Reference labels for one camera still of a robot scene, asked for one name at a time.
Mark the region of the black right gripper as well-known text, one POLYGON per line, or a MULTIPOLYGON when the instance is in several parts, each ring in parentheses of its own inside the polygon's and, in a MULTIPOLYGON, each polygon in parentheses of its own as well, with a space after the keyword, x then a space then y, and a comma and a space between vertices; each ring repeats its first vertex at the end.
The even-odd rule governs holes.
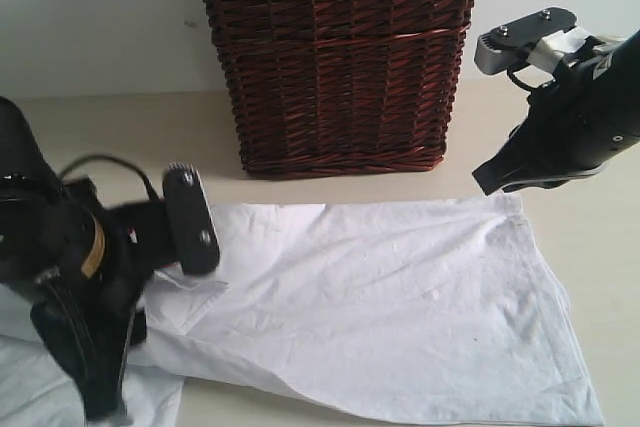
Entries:
POLYGON ((532 93, 522 126, 472 176, 485 195, 589 177, 639 143, 639 36, 532 93))

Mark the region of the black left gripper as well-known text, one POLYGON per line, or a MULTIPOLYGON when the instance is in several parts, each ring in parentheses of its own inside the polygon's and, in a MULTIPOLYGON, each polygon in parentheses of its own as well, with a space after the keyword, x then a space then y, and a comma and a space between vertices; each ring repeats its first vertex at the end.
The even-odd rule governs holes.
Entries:
POLYGON ((106 208, 84 177, 1 178, 1 282, 30 304, 39 339, 73 380, 87 421, 126 413, 129 349, 147 338, 138 302, 170 263, 164 200, 106 208))

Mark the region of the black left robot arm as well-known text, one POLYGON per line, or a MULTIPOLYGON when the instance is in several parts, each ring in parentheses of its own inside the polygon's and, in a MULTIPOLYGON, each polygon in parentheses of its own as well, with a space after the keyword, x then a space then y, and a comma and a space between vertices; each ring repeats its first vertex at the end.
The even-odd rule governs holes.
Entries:
POLYGON ((64 184, 19 107, 1 101, 1 283, 72 379, 88 422, 123 422, 128 351, 146 338, 138 302, 175 261, 158 197, 104 208, 92 183, 64 184))

